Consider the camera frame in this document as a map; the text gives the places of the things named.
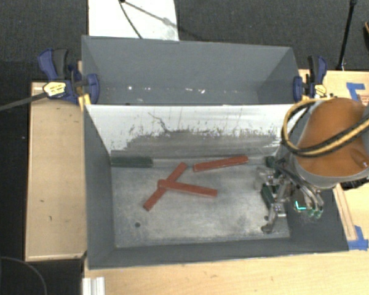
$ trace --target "white paper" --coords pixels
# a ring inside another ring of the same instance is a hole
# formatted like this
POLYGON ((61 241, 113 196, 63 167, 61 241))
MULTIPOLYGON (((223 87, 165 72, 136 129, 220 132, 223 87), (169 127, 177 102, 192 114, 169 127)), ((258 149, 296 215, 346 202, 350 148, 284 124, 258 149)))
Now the white paper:
MULTIPOLYGON (((126 0, 122 5, 142 38, 179 40, 173 0, 126 0)), ((89 0, 89 35, 138 38, 117 0, 89 0)))

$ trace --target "metal bracket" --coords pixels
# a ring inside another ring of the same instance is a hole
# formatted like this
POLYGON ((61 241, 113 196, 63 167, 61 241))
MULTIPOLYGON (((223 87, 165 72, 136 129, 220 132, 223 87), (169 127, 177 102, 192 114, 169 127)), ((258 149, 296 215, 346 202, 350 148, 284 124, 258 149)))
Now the metal bracket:
POLYGON ((82 295, 105 295, 105 277, 83 278, 82 295))

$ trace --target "black floor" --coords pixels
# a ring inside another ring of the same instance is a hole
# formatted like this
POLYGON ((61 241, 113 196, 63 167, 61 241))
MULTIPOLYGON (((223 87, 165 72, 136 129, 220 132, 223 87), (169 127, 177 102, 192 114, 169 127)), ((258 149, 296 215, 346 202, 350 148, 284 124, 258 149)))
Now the black floor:
MULTIPOLYGON (((298 66, 322 55, 338 63, 349 0, 175 0, 180 39, 293 47, 298 66)), ((346 69, 369 71, 363 23, 369 0, 357 0, 345 56, 346 69)), ((48 47, 81 58, 87 34, 87 0, 0 0, 0 104, 24 98, 32 79, 43 78, 36 56, 48 47)), ((0 249, 22 259, 28 161, 28 108, 0 113, 0 249)), ((49 294, 79 294, 80 261, 36 268, 49 294)), ((43 294, 27 267, 3 262, 2 294, 43 294)))

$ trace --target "yellow cable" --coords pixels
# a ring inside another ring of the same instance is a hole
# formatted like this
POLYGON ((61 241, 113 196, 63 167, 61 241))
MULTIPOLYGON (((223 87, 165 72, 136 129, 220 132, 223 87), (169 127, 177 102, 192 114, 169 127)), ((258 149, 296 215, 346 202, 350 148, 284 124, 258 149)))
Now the yellow cable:
MULTIPOLYGON (((306 100, 306 101, 300 101, 299 103, 293 105, 286 113, 285 117, 284 117, 284 122, 283 122, 283 137, 284 140, 286 141, 286 143, 293 148, 296 151, 300 151, 302 149, 298 148, 297 146, 295 146, 288 137, 288 132, 287 132, 287 124, 288 124, 288 118, 291 116, 292 112, 296 109, 298 109, 301 106, 307 105, 307 104, 313 104, 317 101, 320 101, 320 99, 311 99, 311 100, 306 100)), ((338 140, 320 148, 317 149, 315 151, 307 151, 307 152, 302 152, 301 155, 318 155, 321 154, 323 152, 327 152, 332 150, 333 148, 342 145, 343 143, 345 143, 347 140, 353 138, 355 135, 359 134, 361 131, 365 130, 367 127, 369 127, 369 119, 367 121, 365 121, 363 124, 359 125, 358 128, 350 131, 349 133, 345 134, 344 136, 342 136, 341 138, 339 138, 338 140)))

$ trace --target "gray bin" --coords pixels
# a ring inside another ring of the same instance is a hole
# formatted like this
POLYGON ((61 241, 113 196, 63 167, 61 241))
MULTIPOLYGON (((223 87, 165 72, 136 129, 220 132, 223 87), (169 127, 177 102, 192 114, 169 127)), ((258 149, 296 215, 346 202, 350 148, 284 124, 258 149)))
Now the gray bin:
POLYGON ((91 269, 347 249, 329 192, 323 221, 305 224, 287 206, 274 233, 260 229, 257 169, 276 151, 293 101, 292 49, 85 36, 82 62, 101 83, 84 113, 91 269), (216 198, 168 192, 142 208, 180 162, 242 154, 249 163, 179 178, 214 187, 216 198))

